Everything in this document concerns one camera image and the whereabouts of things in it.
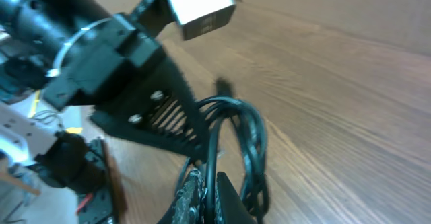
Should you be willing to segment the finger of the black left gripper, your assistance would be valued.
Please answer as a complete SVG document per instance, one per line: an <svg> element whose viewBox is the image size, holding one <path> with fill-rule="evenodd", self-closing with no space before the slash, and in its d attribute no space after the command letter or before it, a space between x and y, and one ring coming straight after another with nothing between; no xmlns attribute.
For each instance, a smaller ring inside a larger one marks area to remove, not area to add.
<svg viewBox="0 0 431 224"><path fill-rule="evenodd" d="M90 121L106 134L207 161L209 126L182 72L170 58L140 74Z"/></svg>

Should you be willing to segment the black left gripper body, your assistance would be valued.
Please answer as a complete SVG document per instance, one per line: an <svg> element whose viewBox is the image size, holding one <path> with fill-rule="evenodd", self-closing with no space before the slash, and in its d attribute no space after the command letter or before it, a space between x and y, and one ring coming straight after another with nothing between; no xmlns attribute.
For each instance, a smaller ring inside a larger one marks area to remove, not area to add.
<svg viewBox="0 0 431 224"><path fill-rule="evenodd" d="M64 43L53 61L57 76L42 98L58 111L107 102L165 56L141 24L117 13L81 28Z"/></svg>

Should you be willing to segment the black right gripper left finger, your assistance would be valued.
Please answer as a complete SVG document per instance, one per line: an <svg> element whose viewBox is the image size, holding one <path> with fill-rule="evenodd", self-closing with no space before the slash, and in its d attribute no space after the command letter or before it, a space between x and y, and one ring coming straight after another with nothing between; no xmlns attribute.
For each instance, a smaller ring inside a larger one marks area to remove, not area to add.
<svg viewBox="0 0 431 224"><path fill-rule="evenodd" d="M202 173L196 168L192 169L158 224L202 223L201 209L203 208L204 196L205 187Z"/></svg>

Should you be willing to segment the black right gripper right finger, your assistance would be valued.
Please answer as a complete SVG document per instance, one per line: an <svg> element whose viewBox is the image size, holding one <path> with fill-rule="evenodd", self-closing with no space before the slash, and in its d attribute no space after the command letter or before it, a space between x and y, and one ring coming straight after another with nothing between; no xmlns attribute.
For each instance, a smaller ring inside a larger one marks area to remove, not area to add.
<svg viewBox="0 0 431 224"><path fill-rule="evenodd" d="M225 172L216 174L215 223L255 224Z"/></svg>

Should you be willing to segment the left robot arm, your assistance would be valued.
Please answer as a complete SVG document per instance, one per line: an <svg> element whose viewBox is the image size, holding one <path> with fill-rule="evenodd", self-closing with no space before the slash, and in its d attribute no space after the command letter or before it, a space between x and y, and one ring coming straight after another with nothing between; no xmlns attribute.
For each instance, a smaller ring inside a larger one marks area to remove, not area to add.
<svg viewBox="0 0 431 224"><path fill-rule="evenodd" d="M108 135L205 161L208 124L156 40L173 21L168 0L130 14L95 0L1 0L1 26L22 49L1 64L1 103L41 90L55 110L92 106Z"/></svg>

